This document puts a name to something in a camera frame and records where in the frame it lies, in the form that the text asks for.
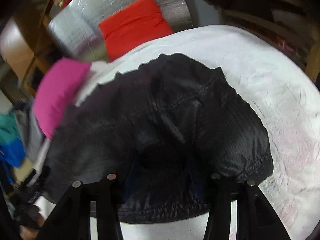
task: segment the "silver foil sheet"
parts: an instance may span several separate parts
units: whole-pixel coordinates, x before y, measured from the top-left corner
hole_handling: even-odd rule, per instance
[[[72,0],[49,24],[49,31],[72,58],[108,60],[98,24],[136,0]],[[193,28],[184,0],[156,0],[174,32]]]

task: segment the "metal screw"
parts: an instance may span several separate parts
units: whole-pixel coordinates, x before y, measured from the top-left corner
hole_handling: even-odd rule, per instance
[[[211,178],[212,178],[212,179],[220,179],[221,176],[220,176],[220,174],[218,174],[218,173],[214,173],[214,174],[211,175]]]
[[[73,187],[80,187],[81,182],[80,181],[75,181],[74,183],[72,183]]]
[[[109,179],[109,180],[113,180],[113,179],[115,179],[117,177],[117,175],[116,174],[114,174],[114,173],[110,173],[108,176],[107,176],[107,179]]]
[[[253,180],[248,180],[247,184],[249,185],[249,187],[253,187],[256,185],[256,183]]]

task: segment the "black garment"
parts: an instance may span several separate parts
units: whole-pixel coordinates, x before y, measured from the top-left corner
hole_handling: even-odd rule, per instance
[[[195,195],[187,153],[202,163],[206,177],[260,183],[273,171],[266,129],[221,68],[182,54],[160,55],[68,109],[46,159],[52,170],[47,197],[56,203],[73,181],[98,181],[137,154],[120,220],[194,217],[208,206]]]

